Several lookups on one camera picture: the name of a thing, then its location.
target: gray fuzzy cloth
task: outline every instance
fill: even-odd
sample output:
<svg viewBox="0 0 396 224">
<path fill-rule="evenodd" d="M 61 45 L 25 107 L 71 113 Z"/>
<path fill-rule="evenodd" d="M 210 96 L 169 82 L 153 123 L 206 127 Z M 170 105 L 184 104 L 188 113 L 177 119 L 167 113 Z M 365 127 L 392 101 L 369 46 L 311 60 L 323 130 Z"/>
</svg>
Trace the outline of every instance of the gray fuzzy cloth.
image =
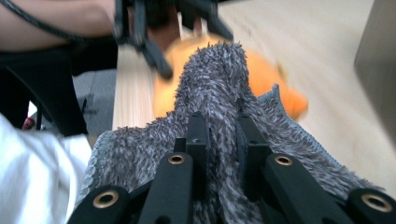
<svg viewBox="0 0 396 224">
<path fill-rule="evenodd" d="M 201 111 L 209 127 L 209 202 L 194 202 L 194 223 L 262 223 L 258 205 L 238 182 L 235 122 L 242 111 L 253 118 L 274 152 L 297 158 L 319 184 L 346 198 L 352 189 L 375 188 L 349 172 L 285 113 L 277 86 L 256 98 L 248 86 L 245 52 L 239 44 L 199 49 L 184 67 L 175 111 L 146 128 L 103 133 L 86 171 L 82 200 L 92 189 L 117 185 L 132 191 L 153 179 L 160 159 L 185 137 L 188 117 Z"/>
</svg>

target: person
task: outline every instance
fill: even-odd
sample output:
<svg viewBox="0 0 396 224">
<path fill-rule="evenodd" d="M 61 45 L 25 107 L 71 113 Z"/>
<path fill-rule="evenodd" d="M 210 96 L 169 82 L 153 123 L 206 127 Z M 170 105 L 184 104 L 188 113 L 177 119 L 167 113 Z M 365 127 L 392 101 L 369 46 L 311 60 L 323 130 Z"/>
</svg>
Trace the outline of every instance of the person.
<svg viewBox="0 0 396 224">
<path fill-rule="evenodd" d="M 36 19 L 70 34 L 84 37 L 112 34 L 115 0 L 12 0 L 12 2 Z M 169 7 L 167 13 L 168 23 L 148 27 L 148 38 L 154 40 L 162 50 L 180 36 L 176 8 Z M 132 8 L 129 10 L 129 16 L 133 21 Z M 0 28 L 2 31 L 0 52 L 47 49 L 68 43 L 66 39 L 33 26 L 3 5 L 0 5 Z"/>
<path fill-rule="evenodd" d="M 38 19 L 68 32 L 87 37 L 111 34 L 113 0 L 13 2 Z M 180 37 L 175 7 L 169 7 L 167 14 L 167 23 L 148 28 L 148 38 L 161 50 Z M 68 43 L 21 20 L 2 5 L 0 30 L 0 51 L 46 49 Z M 50 132 L 22 131 L 13 127 L 0 111 L 2 221 L 65 223 L 75 208 L 91 156 L 94 140 L 90 139 L 91 136 L 84 134 L 64 138 Z"/>
<path fill-rule="evenodd" d="M 112 34 L 115 0 L 10 1 L 34 18 L 70 34 L 83 37 Z M 170 43 L 180 37 L 175 6 L 169 6 L 164 15 L 164 21 L 167 22 L 160 25 L 151 25 L 152 22 L 148 20 L 148 38 L 154 40 L 161 50 L 166 50 Z M 133 24 L 132 7 L 129 8 L 129 16 Z M 2 4 L 0 30 L 0 57 L 2 52 L 50 49 L 69 43 L 67 39 L 33 26 Z M 14 127 L 22 128 L 27 117 L 28 102 L 34 100 L 33 94 L 10 72 L 2 70 L 1 73 L 0 113 L 6 116 Z"/>
</svg>

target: black cable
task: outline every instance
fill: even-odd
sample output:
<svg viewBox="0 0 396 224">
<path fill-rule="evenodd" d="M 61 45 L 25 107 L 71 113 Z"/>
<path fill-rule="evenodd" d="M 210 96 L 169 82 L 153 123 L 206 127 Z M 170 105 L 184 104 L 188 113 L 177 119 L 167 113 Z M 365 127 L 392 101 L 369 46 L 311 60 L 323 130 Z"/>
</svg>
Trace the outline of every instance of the black cable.
<svg viewBox="0 0 396 224">
<path fill-rule="evenodd" d="M 3 4 L 10 11 L 14 12 L 16 15 L 24 19 L 25 21 L 31 23 L 33 26 L 38 27 L 46 32 L 49 32 L 53 35 L 57 35 L 61 38 L 68 39 L 71 42 L 104 42 L 113 39 L 112 35 L 109 36 L 101 36 L 101 37 L 83 37 L 79 35 L 74 35 L 67 33 L 65 31 L 61 31 L 53 26 L 50 26 L 42 21 L 37 20 L 33 16 L 29 15 L 27 12 L 23 11 L 20 7 L 16 6 L 9 0 L 0 0 L 0 3 Z"/>
</svg>

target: white cloth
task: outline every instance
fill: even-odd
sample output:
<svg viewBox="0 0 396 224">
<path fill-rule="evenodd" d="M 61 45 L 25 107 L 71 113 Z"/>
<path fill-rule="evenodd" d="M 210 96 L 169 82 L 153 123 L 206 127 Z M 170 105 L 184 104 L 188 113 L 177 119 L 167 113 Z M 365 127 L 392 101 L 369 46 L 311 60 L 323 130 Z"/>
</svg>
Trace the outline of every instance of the white cloth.
<svg viewBox="0 0 396 224">
<path fill-rule="evenodd" d="M 21 131 L 0 114 L 0 222 L 65 223 L 90 156 L 83 134 Z"/>
</svg>

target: black mechanical part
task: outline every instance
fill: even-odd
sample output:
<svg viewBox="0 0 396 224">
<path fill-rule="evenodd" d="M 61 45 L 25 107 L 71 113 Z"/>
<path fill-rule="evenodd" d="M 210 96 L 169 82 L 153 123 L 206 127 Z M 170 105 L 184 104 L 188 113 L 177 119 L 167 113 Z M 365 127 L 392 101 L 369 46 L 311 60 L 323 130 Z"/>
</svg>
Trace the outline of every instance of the black mechanical part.
<svg viewBox="0 0 396 224">
<path fill-rule="evenodd" d="M 396 202 L 375 189 L 355 189 L 346 200 L 346 211 L 356 223 L 396 223 Z"/>
<path fill-rule="evenodd" d="M 292 156 L 278 153 L 268 156 L 262 174 L 289 223 L 353 223 L 330 194 Z"/>
<path fill-rule="evenodd" d="M 254 120 L 246 114 L 238 117 L 236 140 L 241 187 L 251 201 L 257 201 L 262 187 L 260 167 L 264 166 L 265 158 L 272 150 Z"/>
<path fill-rule="evenodd" d="M 138 223 L 192 223 L 192 167 L 186 153 L 162 158 Z"/>
<path fill-rule="evenodd" d="M 116 224 L 129 220 L 128 192 L 117 186 L 102 186 L 93 190 L 81 202 L 68 224 Z"/>
<path fill-rule="evenodd" d="M 201 112 L 195 112 L 189 117 L 186 136 L 186 152 L 194 159 L 194 193 L 197 200 L 206 200 L 206 183 L 208 179 L 208 147 L 209 130 Z"/>
<path fill-rule="evenodd" d="M 158 46 L 148 39 L 147 27 L 166 23 L 168 8 L 176 6 L 181 13 L 182 24 L 193 29 L 193 21 L 200 17 L 207 21 L 209 32 L 233 40 L 233 34 L 222 23 L 218 15 L 218 2 L 211 0 L 116 0 L 116 16 L 113 35 L 116 42 L 129 44 L 141 52 L 147 63 L 155 67 L 163 78 L 170 78 L 173 71 Z M 134 29 L 129 31 L 127 7 L 134 7 Z"/>
</svg>

